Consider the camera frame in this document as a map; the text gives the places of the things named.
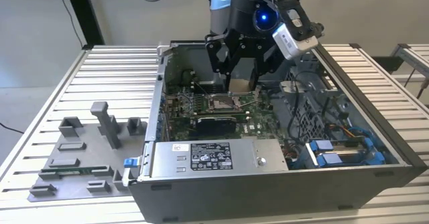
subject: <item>gray plastic block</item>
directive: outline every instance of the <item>gray plastic block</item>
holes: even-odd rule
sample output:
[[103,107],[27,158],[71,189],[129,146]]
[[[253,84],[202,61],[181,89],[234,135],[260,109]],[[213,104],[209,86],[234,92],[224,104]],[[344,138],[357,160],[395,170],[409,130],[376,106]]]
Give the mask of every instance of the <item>gray plastic block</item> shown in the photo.
[[34,196],[54,196],[57,188],[54,185],[34,185],[30,189],[30,193]]
[[115,174],[114,174],[114,185],[118,190],[129,190],[129,187],[123,186],[122,184],[122,175],[119,171],[115,171]]
[[91,106],[91,114],[101,122],[102,133],[105,133],[107,141],[113,149],[121,148],[122,144],[118,138],[118,123],[113,121],[107,114],[107,102],[94,102]]
[[87,190],[94,192],[110,192],[110,185],[106,180],[89,181]]
[[91,174],[94,174],[94,176],[113,176],[114,169],[110,167],[110,165],[107,165],[105,169],[93,170]]
[[82,141],[63,143],[58,147],[59,151],[85,150],[86,148],[87,144]]
[[147,123],[141,118],[129,118],[127,130],[131,136],[145,135]]
[[66,117],[59,126],[59,130],[63,136],[67,137],[79,137],[75,128],[82,128],[83,125],[78,117]]
[[[119,127],[119,124],[117,122],[117,118],[115,118],[114,115],[110,115],[109,117],[110,117],[110,121],[111,121],[111,123],[113,123],[113,125],[115,127],[117,133],[119,133],[121,127]],[[99,131],[101,131],[101,135],[106,136],[105,129],[102,128],[102,126],[99,126]]]
[[61,175],[57,172],[39,172],[39,177],[43,180],[58,180],[61,179]]
[[51,161],[50,167],[59,168],[59,167],[78,167],[81,164],[79,159],[69,159],[69,160],[57,160]]

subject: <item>white wall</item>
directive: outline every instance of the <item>white wall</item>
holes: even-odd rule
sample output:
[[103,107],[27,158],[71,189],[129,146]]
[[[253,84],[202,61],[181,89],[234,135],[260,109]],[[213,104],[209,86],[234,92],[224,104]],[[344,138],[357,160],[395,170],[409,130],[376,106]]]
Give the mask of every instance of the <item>white wall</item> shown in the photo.
[[359,43],[389,55],[397,43],[429,43],[429,0],[302,0],[310,19],[325,24],[324,43]]
[[[157,45],[209,33],[208,0],[93,0],[107,44]],[[377,55],[429,42],[429,0],[302,0],[326,26],[324,43]],[[0,87],[55,85],[79,53],[61,0],[0,0]]]
[[62,0],[0,0],[0,87],[57,85],[79,50]]

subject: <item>blue latch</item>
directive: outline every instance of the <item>blue latch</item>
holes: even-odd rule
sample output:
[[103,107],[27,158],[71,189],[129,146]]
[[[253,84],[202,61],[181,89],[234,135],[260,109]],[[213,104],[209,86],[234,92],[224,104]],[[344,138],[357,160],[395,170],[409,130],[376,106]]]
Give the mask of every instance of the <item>blue latch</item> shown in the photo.
[[371,138],[365,138],[365,144],[367,144],[368,150],[372,150],[375,148],[375,143],[371,140]]
[[310,143],[313,151],[332,151],[335,149],[333,144],[329,140],[313,140]]
[[135,158],[125,159],[123,167],[125,168],[137,168],[138,167],[138,159],[135,159]]
[[385,158],[383,153],[379,151],[375,153],[375,156],[371,160],[365,161],[368,165],[384,165],[385,164]]
[[320,167],[329,167],[343,164],[343,160],[337,153],[326,153],[317,157],[317,163]]

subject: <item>green circuit board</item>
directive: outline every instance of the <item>green circuit board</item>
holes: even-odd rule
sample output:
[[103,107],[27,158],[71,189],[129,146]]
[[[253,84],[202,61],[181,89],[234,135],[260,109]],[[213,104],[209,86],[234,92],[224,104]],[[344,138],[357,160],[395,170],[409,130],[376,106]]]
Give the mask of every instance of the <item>green circuit board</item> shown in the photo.
[[[170,101],[170,140],[193,141],[213,139],[284,139],[270,99],[265,91],[238,96],[210,96],[208,94],[177,94]],[[201,135],[196,130],[200,118],[236,118],[233,133]]]

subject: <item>gray post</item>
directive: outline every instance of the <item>gray post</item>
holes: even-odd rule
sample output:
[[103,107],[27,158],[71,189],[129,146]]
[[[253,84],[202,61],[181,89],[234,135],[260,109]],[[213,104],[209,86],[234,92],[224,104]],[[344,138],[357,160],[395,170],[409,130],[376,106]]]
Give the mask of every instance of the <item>gray post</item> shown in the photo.
[[107,114],[107,102],[94,102],[91,114],[99,119],[102,130],[106,134],[107,141],[113,149],[118,149],[122,144],[117,135],[117,128]]

